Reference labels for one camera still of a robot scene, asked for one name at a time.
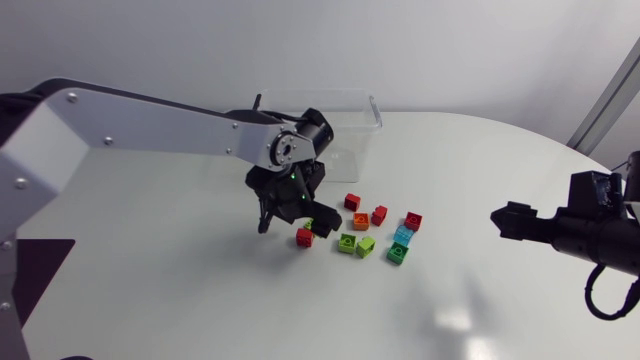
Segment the white wall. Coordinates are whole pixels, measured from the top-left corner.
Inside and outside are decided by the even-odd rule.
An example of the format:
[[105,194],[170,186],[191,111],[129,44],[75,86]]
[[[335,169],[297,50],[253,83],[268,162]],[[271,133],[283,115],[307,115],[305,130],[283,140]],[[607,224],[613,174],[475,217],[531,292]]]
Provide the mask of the white wall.
[[566,142],[638,14],[638,0],[3,0],[0,92],[65,76],[225,110],[269,87],[364,87],[383,110]]

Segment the cube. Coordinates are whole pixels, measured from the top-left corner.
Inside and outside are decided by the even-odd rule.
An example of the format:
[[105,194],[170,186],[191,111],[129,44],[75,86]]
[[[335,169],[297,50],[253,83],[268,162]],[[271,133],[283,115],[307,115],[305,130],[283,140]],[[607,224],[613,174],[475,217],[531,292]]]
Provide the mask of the cube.
[[356,245],[356,253],[364,259],[371,254],[375,246],[376,240],[371,236],[365,236],[365,238]]
[[404,257],[407,256],[408,252],[409,252],[408,247],[402,244],[398,244],[397,242],[394,242],[393,245],[391,245],[389,252],[387,253],[387,259],[400,265],[404,261]]
[[340,242],[338,242],[338,251],[347,254],[356,252],[356,237],[354,235],[342,234]]
[[378,206],[376,210],[371,215],[371,223],[376,224],[377,226],[382,225],[384,218],[387,217],[387,208],[384,206]]
[[420,229],[420,223],[422,223],[422,216],[412,212],[408,212],[407,217],[404,219],[404,226],[413,231]]
[[344,207],[351,211],[358,211],[360,207],[360,197],[353,194],[347,194],[344,198]]
[[301,247],[311,247],[313,244],[313,233],[308,229],[298,229],[296,233],[296,244]]
[[313,219],[307,220],[307,222],[304,223],[304,228],[307,230],[311,230],[311,224],[313,224]]
[[393,241],[404,246],[409,246],[409,241],[411,240],[411,237],[414,233],[415,231],[409,229],[404,225],[400,225],[398,226],[398,229],[396,229],[396,233],[393,234]]
[[360,231],[369,230],[369,214],[367,213],[353,214],[353,228],[355,230],[360,230]]

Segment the green cube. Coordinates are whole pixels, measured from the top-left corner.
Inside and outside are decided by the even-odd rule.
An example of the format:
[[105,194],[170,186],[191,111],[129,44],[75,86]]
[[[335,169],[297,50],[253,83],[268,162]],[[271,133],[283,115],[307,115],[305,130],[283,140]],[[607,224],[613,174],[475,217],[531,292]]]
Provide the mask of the green cube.
[[338,243],[338,251],[353,254],[356,252],[356,237],[349,234],[342,234]]
[[371,236],[365,236],[362,241],[358,242],[358,245],[356,246],[356,253],[364,259],[367,255],[371,254],[375,246],[376,240]]
[[409,252],[408,247],[400,243],[394,242],[393,245],[391,245],[391,249],[389,249],[389,252],[387,253],[387,259],[400,265],[402,264],[402,261],[404,261],[404,257],[407,256],[408,252]]
[[311,224],[313,224],[313,219],[307,220],[307,222],[304,223],[304,228],[307,230],[311,230]]

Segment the orange cube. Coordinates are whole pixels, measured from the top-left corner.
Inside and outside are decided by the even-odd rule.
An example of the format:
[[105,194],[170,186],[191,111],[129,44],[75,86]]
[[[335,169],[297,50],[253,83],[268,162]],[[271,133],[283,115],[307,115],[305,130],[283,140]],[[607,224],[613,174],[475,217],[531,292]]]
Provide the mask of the orange cube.
[[354,230],[369,230],[369,214],[367,213],[355,213],[353,214],[353,229]]

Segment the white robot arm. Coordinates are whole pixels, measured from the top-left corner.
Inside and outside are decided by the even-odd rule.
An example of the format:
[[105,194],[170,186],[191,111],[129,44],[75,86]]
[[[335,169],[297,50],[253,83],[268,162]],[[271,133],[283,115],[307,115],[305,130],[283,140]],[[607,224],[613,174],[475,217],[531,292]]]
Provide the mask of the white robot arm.
[[255,165],[246,183],[259,197],[259,231],[271,218],[313,217],[325,236],[340,226],[314,201],[324,177],[316,157],[333,140],[322,114],[217,113],[67,79],[0,95],[0,353],[28,359],[11,291],[16,230],[67,185],[92,147],[234,156]]

